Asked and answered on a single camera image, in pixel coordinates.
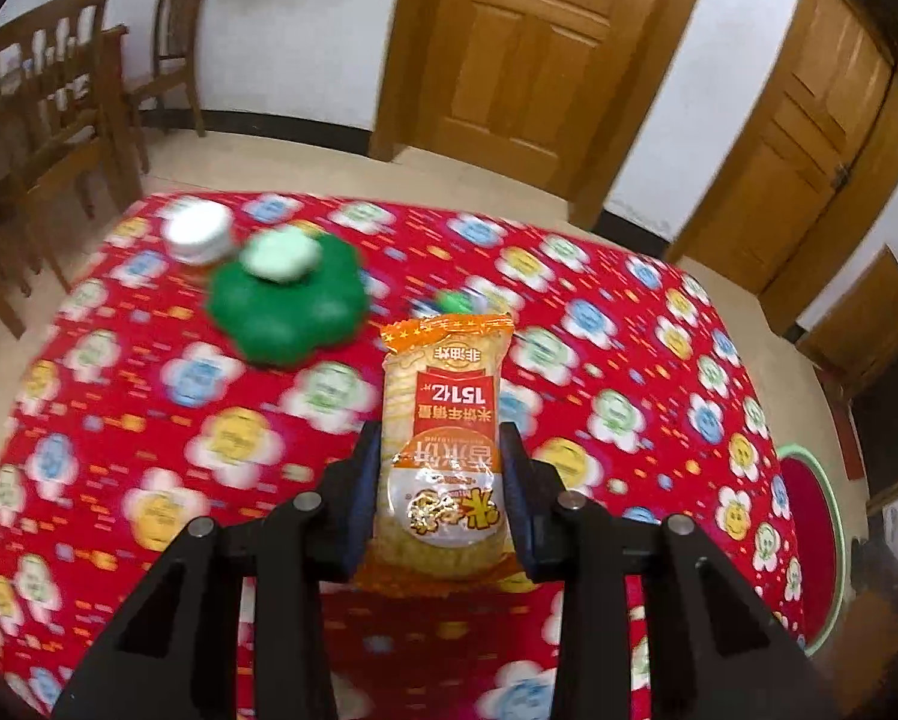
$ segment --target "green object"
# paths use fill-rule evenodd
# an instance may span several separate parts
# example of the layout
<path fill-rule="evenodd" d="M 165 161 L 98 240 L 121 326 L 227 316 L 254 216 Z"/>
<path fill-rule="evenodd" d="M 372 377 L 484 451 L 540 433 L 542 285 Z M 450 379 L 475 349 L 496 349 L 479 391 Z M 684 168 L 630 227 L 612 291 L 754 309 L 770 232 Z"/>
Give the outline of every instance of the green object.
<path fill-rule="evenodd" d="M 456 290 L 440 290 L 434 296 L 436 307 L 443 314 L 475 314 L 472 300 L 465 293 Z"/>
<path fill-rule="evenodd" d="M 318 266 L 321 257 L 318 241 L 287 224 L 253 235 L 239 260 L 249 274 L 285 284 L 308 274 Z"/>
<path fill-rule="evenodd" d="M 256 278 L 239 262 L 215 271 L 206 306 L 209 316 L 257 365 L 291 367 L 315 349 L 353 338 L 369 296 L 359 278 L 354 247 L 319 236 L 321 261 L 292 284 Z"/>
<path fill-rule="evenodd" d="M 830 637 L 832 629 L 836 627 L 836 621 L 839 619 L 839 611 L 846 599 L 846 587 L 849 585 L 849 550 L 846 549 L 846 532 L 843 530 L 843 520 L 839 517 L 839 506 L 836 503 L 836 494 L 832 491 L 832 485 L 822 469 L 820 461 L 806 447 L 799 446 L 797 443 L 789 443 L 781 446 L 776 450 L 776 456 L 779 460 L 783 458 L 793 458 L 800 461 L 809 470 L 813 472 L 816 481 L 822 488 L 822 496 L 825 503 L 830 508 L 830 518 L 832 520 L 832 535 L 835 536 L 836 543 L 836 589 L 832 594 L 832 605 L 830 613 L 825 616 L 825 624 L 822 630 L 816 635 L 814 640 L 806 642 L 806 656 L 813 656 L 819 651 L 819 648 Z"/>

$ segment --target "orange snack bag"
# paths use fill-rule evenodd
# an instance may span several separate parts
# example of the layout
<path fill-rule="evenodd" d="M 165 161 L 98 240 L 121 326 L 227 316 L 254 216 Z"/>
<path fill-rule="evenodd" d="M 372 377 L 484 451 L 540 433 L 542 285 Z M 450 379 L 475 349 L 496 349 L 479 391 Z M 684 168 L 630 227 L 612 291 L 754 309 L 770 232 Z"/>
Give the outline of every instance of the orange snack bag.
<path fill-rule="evenodd" d="M 356 584 L 443 595 L 516 567 L 497 447 L 507 314 L 443 314 L 382 328 L 382 468 Z"/>

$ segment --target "red tablecloth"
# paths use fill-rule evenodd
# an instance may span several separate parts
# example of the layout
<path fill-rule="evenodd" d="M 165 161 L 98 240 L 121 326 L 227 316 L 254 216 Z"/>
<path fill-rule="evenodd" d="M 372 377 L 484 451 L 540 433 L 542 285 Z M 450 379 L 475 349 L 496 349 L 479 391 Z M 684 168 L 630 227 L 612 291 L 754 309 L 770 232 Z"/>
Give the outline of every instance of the red tablecloth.
<path fill-rule="evenodd" d="M 379 413 L 378 324 L 425 310 L 439 289 L 474 290 L 517 314 L 501 412 L 534 456 L 614 514 L 694 517 L 801 633 L 779 465 L 753 385 L 694 279 L 514 221 L 335 197 L 207 196 L 233 209 L 240 239 L 291 221 L 357 245 L 373 322 L 302 370 L 246 367 L 164 255 L 160 225 L 185 200 L 130 209 L 49 327 L 0 461 L 2 668 L 33 706 L 52 705 L 184 522 L 261 517 L 347 456 L 361 421 Z M 327 388 L 335 407 L 308 397 Z M 325 591 L 342 720 L 548 713 L 558 587 L 517 575 L 440 601 Z M 637 586 L 630 600 L 633 717 L 644 718 Z M 239 654 L 246 716 L 250 629 L 241 626 Z"/>

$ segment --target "white container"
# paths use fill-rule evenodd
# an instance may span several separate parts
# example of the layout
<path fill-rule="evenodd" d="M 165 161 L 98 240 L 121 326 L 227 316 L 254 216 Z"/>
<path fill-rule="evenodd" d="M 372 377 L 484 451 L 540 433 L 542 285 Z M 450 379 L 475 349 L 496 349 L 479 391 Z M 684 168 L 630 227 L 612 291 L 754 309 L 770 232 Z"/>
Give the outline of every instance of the white container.
<path fill-rule="evenodd" d="M 166 250 L 183 266 L 183 276 L 205 284 L 216 266 L 236 251 L 232 238 L 232 211 L 212 200 L 193 202 L 162 226 Z"/>

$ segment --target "tiled floor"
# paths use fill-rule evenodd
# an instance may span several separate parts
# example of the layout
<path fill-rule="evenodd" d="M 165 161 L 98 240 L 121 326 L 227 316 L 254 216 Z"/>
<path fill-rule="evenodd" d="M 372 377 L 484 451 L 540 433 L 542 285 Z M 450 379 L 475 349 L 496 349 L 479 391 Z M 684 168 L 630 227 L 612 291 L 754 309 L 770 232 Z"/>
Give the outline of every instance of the tiled floor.
<path fill-rule="evenodd" d="M 566 203 L 558 197 L 500 175 L 451 159 L 407 149 L 392 164 L 364 157 L 241 135 L 193 132 L 153 134 L 152 170 L 145 191 L 173 189 L 285 190 L 316 194 L 380 197 L 394 201 L 503 215 L 575 235 L 587 235 L 566 221 Z M 73 274 L 95 247 L 116 212 L 97 181 L 98 213 L 86 223 L 71 197 L 62 197 L 55 215 L 59 241 Z M 830 471 L 848 536 L 866 533 L 865 482 L 846 480 L 839 442 L 819 383 L 809 362 L 791 344 L 770 331 L 758 300 L 697 263 L 681 263 L 710 292 L 753 377 L 777 445 L 799 443 Z M 28 331 L 15 341 L 0 324 L 0 446 L 6 415 L 26 364 L 39 350 L 42 328 L 62 300 L 62 290 L 43 272 L 28 300 L 18 293 L 13 304 Z"/>

